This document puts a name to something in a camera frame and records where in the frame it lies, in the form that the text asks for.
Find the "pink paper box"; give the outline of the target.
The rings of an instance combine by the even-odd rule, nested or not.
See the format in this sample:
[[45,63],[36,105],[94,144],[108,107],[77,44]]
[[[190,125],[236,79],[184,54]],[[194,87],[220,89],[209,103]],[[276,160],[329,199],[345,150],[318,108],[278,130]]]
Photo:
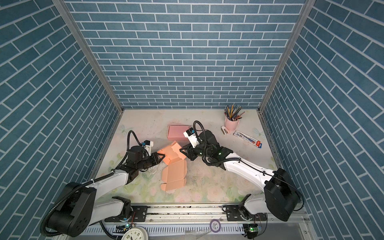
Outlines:
[[169,125],[167,139],[169,141],[185,142],[188,138],[185,137],[184,132],[186,132],[189,128],[189,125]]

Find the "orange paper box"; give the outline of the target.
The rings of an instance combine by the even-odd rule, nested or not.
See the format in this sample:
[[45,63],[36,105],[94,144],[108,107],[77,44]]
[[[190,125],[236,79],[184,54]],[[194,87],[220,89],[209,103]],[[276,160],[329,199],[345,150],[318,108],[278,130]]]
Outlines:
[[180,152],[181,146],[177,142],[159,150],[157,153],[165,155],[163,162],[167,165],[162,172],[161,189],[165,192],[183,188],[187,179],[186,156]]

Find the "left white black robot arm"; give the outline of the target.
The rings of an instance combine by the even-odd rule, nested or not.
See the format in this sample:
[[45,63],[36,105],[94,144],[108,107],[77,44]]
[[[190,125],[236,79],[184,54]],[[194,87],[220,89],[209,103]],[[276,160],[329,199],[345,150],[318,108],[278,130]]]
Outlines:
[[46,237],[62,234],[77,237],[89,225],[108,218],[117,218],[121,222],[131,220],[133,209],[129,199],[114,196],[100,203],[97,200],[131,183],[140,171],[158,165],[165,156],[157,152],[150,154],[146,148],[134,146],[109,174],[83,184],[67,184],[54,206],[43,217],[40,233]]

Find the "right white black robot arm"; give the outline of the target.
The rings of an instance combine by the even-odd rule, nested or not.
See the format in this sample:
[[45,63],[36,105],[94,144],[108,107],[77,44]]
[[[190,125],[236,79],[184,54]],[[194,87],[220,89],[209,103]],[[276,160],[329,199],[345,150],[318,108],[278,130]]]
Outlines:
[[236,154],[233,150],[220,146],[211,131],[204,130],[199,135],[193,129],[184,132],[189,144],[180,149],[191,161],[201,157],[210,167],[219,167],[235,173],[263,190],[262,197],[248,194],[239,206],[243,217],[269,212],[286,222],[302,199],[290,175],[283,169],[276,171],[255,165]]

